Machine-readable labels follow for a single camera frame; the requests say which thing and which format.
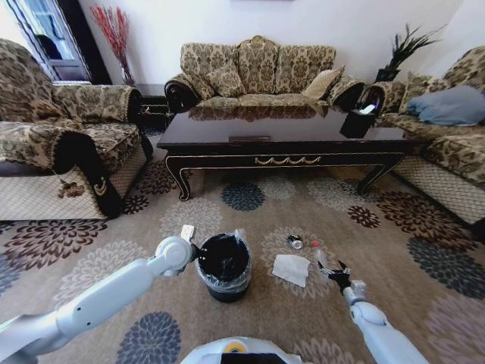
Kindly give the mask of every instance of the floral upholstered sofa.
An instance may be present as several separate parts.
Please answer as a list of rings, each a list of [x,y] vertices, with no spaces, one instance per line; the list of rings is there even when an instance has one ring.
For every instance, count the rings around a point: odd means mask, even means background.
[[[53,86],[0,39],[0,220],[113,218],[153,150],[127,86]]]
[[[441,79],[410,73],[407,84],[375,83],[368,101],[379,100],[378,124],[431,141],[394,171],[485,235],[485,126],[442,127],[407,113],[412,97],[459,85],[485,94],[485,45],[466,52]]]
[[[336,50],[327,45],[278,45],[255,36],[239,45],[187,43],[182,46],[183,73],[165,84],[172,112],[184,112],[194,105],[216,109],[238,106],[339,105],[352,108],[364,82],[342,76],[324,100],[314,102],[302,95],[313,79],[333,66]],[[220,67],[234,64],[245,89],[240,97],[218,96],[201,79]]]

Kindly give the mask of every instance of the trash can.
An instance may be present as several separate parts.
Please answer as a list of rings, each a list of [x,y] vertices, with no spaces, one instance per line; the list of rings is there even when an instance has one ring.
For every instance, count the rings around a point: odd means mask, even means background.
[[[211,296],[218,301],[235,302],[248,289],[252,259],[243,236],[242,230],[218,234],[209,237],[200,247],[206,251],[203,258],[197,259],[197,272]]]

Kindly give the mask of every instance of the sofa backrest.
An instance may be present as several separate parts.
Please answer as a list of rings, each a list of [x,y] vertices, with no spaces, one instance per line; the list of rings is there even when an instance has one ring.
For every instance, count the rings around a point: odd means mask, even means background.
[[[262,36],[239,44],[239,75],[247,93],[274,93],[279,49]]]
[[[187,43],[180,51],[180,67],[183,72],[205,76],[231,61],[237,66],[237,51],[237,45]]]
[[[452,87],[469,85],[485,93],[485,45],[470,49],[446,72]]]
[[[23,46],[0,39],[0,120],[66,116],[52,101],[52,82]]]
[[[275,93],[300,93],[320,72],[332,68],[335,55],[336,50],[327,45],[282,45]]]

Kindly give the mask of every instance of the potted plant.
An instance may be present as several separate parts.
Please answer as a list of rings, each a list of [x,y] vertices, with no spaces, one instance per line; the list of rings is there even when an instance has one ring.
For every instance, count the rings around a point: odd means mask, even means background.
[[[439,41],[438,39],[431,40],[430,38],[443,27],[426,33],[423,36],[415,36],[416,32],[421,27],[417,27],[410,31],[409,25],[406,24],[406,37],[403,39],[399,33],[394,36],[393,57],[391,58],[391,62],[389,62],[385,68],[379,69],[375,82],[394,80],[400,71],[398,67],[402,62],[411,57],[411,55],[419,48]]]

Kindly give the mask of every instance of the coffee table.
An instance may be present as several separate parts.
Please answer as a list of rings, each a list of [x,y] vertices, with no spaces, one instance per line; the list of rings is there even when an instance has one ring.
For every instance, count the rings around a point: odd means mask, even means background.
[[[398,127],[372,127],[368,120],[334,109],[196,107],[175,116],[157,147],[167,150],[167,169],[186,201],[188,169],[373,165],[358,184],[364,194],[426,143]]]

